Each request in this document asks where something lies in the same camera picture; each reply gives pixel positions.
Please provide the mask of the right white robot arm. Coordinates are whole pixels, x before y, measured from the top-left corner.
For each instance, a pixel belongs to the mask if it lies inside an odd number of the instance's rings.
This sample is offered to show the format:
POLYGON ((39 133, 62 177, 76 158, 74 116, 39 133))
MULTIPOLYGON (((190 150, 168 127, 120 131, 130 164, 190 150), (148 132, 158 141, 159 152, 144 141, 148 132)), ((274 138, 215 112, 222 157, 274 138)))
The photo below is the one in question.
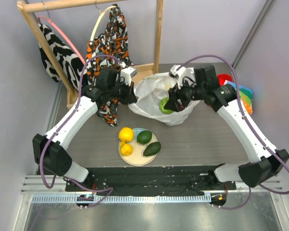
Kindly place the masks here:
POLYGON ((285 149, 277 149, 259 130, 251 119, 233 85, 220 85, 213 65, 204 68, 185 68, 174 65, 170 77, 177 79, 169 89, 166 110, 180 112, 191 101, 204 101, 232 129, 241 142, 248 162, 242 164, 222 164, 208 177, 208 185, 213 190, 221 189, 226 181, 242 181, 254 188, 277 175, 289 154, 285 149))

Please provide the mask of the white plastic bag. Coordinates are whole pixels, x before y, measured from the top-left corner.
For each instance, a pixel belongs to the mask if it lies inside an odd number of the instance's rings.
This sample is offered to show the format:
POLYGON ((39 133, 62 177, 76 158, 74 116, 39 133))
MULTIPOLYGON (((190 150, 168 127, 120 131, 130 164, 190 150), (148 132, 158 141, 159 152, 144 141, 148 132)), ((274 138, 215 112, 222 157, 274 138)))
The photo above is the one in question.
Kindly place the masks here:
POLYGON ((129 109, 138 115, 158 120, 168 126, 183 123, 200 101, 192 101, 183 111, 170 114, 162 113, 159 108, 160 101, 169 96, 168 90, 176 83, 177 80, 170 77, 167 72, 145 77, 134 87, 138 100, 136 103, 129 104, 129 109))

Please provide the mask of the green fake avocado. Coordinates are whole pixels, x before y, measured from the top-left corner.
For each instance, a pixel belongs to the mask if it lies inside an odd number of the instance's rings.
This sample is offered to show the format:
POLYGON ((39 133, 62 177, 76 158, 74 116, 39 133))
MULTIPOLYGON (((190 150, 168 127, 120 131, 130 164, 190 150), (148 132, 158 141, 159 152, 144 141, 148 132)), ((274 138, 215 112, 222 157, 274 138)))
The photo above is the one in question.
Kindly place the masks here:
POLYGON ((149 157, 156 155, 161 150, 161 144, 160 142, 156 141, 151 144, 149 144, 146 149, 143 151, 143 156, 149 157))

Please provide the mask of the light green fake apple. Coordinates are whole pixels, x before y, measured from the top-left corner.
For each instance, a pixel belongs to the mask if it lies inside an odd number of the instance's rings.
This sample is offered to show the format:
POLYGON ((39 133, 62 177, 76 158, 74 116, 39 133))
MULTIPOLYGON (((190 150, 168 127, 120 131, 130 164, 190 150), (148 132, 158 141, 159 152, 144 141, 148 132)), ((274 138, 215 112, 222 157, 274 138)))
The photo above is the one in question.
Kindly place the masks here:
POLYGON ((161 111, 163 114, 166 114, 166 115, 172 114, 172 113, 174 112, 173 110, 165 109, 165 108, 164 108, 165 105, 166 105, 166 103, 168 102, 168 100, 169 100, 169 98, 168 98, 168 97, 165 97, 165 98, 163 98, 162 100, 160 100, 160 102, 159 102, 159 109, 160 109, 160 111, 161 111))

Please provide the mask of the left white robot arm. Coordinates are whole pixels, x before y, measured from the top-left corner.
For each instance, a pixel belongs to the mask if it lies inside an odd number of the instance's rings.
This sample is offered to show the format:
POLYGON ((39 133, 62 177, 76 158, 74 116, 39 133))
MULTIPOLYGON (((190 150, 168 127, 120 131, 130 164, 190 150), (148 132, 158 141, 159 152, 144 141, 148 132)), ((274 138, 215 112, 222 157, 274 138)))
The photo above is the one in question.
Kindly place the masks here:
POLYGON ((45 135, 37 134, 33 138, 34 158, 39 169, 73 179, 82 192, 88 192, 93 186, 88 169, 74 162, 66 150, 84 123, 108 101, 137 102, 132 81, 136 74, 133 67, 120 71, 102 68, 96 82, 83 88, 80 98, 57 125, 45 135))

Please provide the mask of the yellow fake lemon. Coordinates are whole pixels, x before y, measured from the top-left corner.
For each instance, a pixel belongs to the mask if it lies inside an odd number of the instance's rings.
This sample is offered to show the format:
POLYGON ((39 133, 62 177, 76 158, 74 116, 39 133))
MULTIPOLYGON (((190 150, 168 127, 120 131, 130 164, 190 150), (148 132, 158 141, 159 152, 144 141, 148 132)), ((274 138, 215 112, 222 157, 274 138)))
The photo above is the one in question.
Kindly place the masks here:
POLYGON ((132 128, 123 127, 118 133, 118 138, 123 142, 131 142, 134 138, 134 132, 132 128))

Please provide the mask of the green fake fruit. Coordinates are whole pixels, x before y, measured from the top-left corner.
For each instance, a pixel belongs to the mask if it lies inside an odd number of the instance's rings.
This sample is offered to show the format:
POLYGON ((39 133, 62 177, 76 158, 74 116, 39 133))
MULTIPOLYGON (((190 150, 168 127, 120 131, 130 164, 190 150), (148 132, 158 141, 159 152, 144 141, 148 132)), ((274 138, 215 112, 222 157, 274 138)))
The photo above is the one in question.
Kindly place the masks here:
POLYGON ((152 139, 152 132, 148 130, 143 130, 138 134, 136 141, 139 144, 145 145, 149 143, 151 139, 152 139))

